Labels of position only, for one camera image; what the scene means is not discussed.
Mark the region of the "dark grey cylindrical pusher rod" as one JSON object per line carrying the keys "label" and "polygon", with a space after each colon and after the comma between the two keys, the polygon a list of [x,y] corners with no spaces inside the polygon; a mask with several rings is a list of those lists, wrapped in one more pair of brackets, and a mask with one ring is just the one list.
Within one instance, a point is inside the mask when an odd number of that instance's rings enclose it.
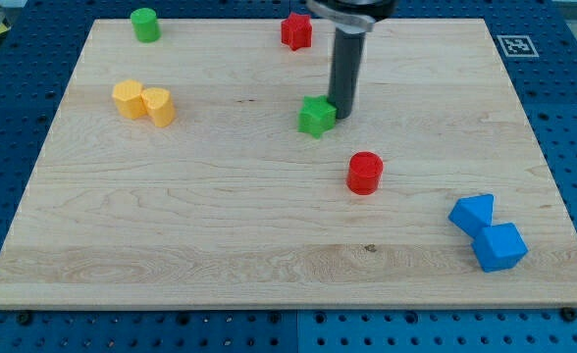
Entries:
{"label": "dark grey cylindrical pusher rod", "polygon": [[352,112],[364,41],[364,32],[335,30],[327,100],[337,109],[337,120],[348,118]]}

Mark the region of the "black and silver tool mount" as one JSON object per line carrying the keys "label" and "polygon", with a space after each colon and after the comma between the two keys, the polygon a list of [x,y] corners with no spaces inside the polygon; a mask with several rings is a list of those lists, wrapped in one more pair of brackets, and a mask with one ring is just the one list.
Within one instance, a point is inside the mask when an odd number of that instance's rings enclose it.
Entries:
{"label": "black and silver tool mount", "polygon": [[389,18],[397,0],[307,0],[306,7],[349,34],[366,33],[375,23]]}

